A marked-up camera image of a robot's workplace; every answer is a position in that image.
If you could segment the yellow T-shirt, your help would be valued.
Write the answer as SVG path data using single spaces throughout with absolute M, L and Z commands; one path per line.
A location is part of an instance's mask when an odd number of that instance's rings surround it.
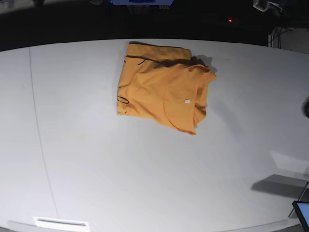
M 118 82 L 118 115 L 152 119 L 194 135 L 216 75 L 191 59 L 189 49 L 130 43 Z

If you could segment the white paper label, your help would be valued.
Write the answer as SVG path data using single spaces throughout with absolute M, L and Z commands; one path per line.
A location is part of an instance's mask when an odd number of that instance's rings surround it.
M 37 227 L 71 232 L 91 231 L 89 223 L 85 221 L 54 219 L 46 217 L 33 217 L 33 219 Z

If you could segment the computer monitor with stand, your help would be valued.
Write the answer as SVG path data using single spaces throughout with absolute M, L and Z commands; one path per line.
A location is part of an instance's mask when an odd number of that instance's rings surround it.
M 305 193 L 307 181 L 281 173 L 255 178 L 245 199 L 248 224 L 257 232 L 274 232 L 298 226 L 292 214 L 292 201 Z

